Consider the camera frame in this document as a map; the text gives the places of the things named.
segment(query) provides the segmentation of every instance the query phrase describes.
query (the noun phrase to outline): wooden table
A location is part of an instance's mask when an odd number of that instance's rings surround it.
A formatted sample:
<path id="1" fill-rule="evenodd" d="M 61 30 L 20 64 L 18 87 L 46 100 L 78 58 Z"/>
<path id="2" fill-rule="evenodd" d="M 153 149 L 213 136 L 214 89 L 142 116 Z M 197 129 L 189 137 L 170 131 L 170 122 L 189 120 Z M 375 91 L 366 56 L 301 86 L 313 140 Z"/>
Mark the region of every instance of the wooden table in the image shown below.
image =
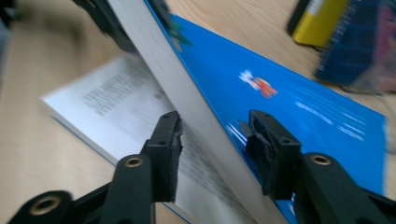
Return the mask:
<path id="1" fill-rule="evenodd" d="M 176 14 L 312 77 L 318 54 L 296 45 L 285 32 L 296 2 L 168 0 Z M 110 181 L 114 172 L 109 162 L 51 118 L 39 97 L 120 55 L 120 50 L 71 1 L 21 0 L 18 9 L 21 18 L 12 25 L 0 99 L 0 223 L 37 194 L 65 189 L 78 198 Z M 394 130 L 394 96 L 348 96 L 388 116 Z M 387 156 L 386 189 L 393 199 L 395 151 Z M 163 223 L 177 223 L 173 213 L 160 216 Z"/>

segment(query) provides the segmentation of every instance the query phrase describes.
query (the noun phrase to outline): book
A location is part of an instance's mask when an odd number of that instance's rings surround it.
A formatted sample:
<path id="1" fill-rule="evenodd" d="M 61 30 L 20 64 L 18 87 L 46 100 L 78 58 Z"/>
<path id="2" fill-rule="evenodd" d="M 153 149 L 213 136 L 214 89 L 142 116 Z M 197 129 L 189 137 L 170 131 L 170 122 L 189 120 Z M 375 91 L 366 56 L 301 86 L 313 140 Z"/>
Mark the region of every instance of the book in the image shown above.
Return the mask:
<path id="1" fill-rule="evenodd" d="M 300 1 L 288 23 L 288 32 L 299 44 L 325 47 L 347 0 Z"/>
<path id="2" fill-rule="evenodd" d="M 377 51 L 384 47 L 392 49 L 392 29 L 388 27 L 385 29 L 388 34 L 381 35 L 385 33 L 378 23 L 378 17 L 381 17 L 378 12 L 381 11 L 382 2 L 351 0 L 348 3 L 327 48 L 321 54 L 321 61 L 315 73 L 317 79 L 352 85 L 377 61 L 375 58 L 379 59 L 375 56 Z"/>
<path id="3" fill-rule="evenodd" d="M 246 121 L 250 109 L 276 117 L 302 142 L 303 152 L 335 157 L 360 186 L 383 193 L 384 116 L 178 16 L 173 20 L 190 44 L 174 44 L 147 2 L 109 3 L 194 138 L 257 222 L 295 219 L 292 202 L 275 205 L 262 196 L 246 160 L 238 121 Z"/>
<path id="4" fill-rule="evenodd" d="M 120 56 L 42 99 L 53 117 L 114 165 L 139 154 L 159 117 L 175 110 L 138 54 Z M 255 223 L 189 129 L 181 137 L 176 206 L 167 205 L 190 223 Z"/>

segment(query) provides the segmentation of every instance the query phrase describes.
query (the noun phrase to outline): blue book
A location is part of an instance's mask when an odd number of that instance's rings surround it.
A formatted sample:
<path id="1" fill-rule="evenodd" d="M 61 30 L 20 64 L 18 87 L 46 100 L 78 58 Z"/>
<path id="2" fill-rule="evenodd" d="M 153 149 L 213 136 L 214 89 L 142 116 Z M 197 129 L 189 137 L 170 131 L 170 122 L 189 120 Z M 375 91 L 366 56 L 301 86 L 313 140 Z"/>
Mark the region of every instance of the blue book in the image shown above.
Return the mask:
<path id="1" fill-rule="evenodd" d="M 178 16 L 172 20 L 184 41 L 177 42 L 150 6 L 109 3 L 206 155 L 257 222 L 295 223 L 295 217 L 292 201 L 273 207 L 261 195 L 239 126 L 251 109 L 272 114 L 302 143 L 303 153 L 336 158 L 359 186 L 383 194 L 383 115 Z"/>

